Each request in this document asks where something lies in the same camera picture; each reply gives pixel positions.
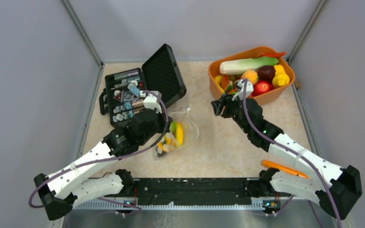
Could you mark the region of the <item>peach toy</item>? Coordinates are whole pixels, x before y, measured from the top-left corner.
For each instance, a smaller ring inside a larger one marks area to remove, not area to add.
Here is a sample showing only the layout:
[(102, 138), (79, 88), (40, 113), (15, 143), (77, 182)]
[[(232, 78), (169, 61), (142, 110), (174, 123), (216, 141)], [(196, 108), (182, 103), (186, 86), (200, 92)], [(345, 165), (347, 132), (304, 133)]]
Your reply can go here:
[(253, 85), (255, 85), (259, 81), (258, 73), (254, 70), (247, 70), (241, 76), (241, 79), (249, 80)]

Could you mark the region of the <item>clear dotted zip bag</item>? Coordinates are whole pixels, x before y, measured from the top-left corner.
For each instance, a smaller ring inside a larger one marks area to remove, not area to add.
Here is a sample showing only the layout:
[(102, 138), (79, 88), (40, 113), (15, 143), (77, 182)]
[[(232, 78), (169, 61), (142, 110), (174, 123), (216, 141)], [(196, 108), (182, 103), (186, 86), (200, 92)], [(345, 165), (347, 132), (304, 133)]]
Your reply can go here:
[(199, 128), (191, 119), (191, 112), (190, 104), (169, 110), (168, 115), (172, 118), (169, 132), (153, 148), (155, 160), (185, 149), (199, 138)]

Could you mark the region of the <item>yellow bell pepper toy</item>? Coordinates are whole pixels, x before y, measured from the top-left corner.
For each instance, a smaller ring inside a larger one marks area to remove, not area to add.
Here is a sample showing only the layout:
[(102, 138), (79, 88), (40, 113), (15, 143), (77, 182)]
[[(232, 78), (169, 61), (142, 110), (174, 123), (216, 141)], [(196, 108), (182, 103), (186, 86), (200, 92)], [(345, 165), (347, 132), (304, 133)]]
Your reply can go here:
[(165, 155), (165, 154), (169, 153), (172, 150), (173, 150), (172, 139), (171, 139), (170, 135), (166, 134), (157, 143), (157, 149), (156, 149), (157, 155), (158, 156)]

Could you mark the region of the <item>yellow banana toy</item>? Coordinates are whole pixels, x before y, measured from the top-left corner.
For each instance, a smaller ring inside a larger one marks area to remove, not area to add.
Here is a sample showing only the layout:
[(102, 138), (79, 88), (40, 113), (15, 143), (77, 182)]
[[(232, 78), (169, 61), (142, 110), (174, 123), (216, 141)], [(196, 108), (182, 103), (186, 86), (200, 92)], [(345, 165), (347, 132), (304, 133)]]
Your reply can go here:
[(175, 138), (180, 146), (183, 145), (184, 141), (184, 130), (179, 122), (176, 122)]

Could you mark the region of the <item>green apple toy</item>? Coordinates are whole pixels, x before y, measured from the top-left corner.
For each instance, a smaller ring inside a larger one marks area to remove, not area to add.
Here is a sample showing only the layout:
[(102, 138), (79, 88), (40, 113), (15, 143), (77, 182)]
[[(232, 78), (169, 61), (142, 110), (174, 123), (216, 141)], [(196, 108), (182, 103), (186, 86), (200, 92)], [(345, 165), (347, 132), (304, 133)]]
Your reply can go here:
[(176, 131), (176, 122), (172, 121), (170, 124), (170, 132), (174, 134), (175, 131)]

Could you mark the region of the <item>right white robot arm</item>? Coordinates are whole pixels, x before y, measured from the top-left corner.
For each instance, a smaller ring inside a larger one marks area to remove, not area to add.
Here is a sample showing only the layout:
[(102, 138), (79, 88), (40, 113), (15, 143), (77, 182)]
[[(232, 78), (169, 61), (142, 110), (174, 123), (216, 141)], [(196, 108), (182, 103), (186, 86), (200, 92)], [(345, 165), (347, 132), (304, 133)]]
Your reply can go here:
[(261, 174), (259, 184), (266, 196), (275, 192), (300, 196), (315, 204), (330, 216), (344, 220), (362, 196), (360, 171), (352, 165), (346, 168), (331, 163), (295, 142), (281, 128), (264, 119), (263, 109), (249, 98), (253, 85), (239, 80), (235, 94), (224, 93), (211, 102), (216, 116), (231, 118), (256, 147), (274, 154), (305, 174), (300, 177), (278, 168)]

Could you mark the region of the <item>dark purple fruit toy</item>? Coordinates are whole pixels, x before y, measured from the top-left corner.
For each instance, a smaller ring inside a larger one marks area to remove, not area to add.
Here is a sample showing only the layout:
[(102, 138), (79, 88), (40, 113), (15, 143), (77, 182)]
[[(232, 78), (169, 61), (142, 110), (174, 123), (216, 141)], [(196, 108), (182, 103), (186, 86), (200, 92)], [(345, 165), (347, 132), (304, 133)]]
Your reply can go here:
[(274, 66), (262, 66), (257, 70), (258, 77), (262, 80), (271, 81), (275, 77)]

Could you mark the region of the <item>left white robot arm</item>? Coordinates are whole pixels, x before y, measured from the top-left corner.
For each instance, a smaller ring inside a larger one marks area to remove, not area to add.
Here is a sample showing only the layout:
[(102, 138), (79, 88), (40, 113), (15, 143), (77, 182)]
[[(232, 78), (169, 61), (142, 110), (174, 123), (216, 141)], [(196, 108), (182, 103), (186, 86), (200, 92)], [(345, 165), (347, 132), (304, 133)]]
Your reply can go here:
[(153, 148), (156, 144), (140, 149), (154, 135), (164, 136), (169, 130), (171, 117), (158, 91), (141, 91), (144, 108), (128, 122), (127, 126), (116, 127), (88, 153), (68, 166), (52, 174), (43, 173), (34, 177), (36, 188), (29, 197), (29, 206), (35, 194), (41, 200), (50, 221), (64, 217), (73, 207), (94, 198), (109, 194), (128, 196), (133, 192), (133, 178), (121, 170), (106, 178), (89, 178), (106, 166)]

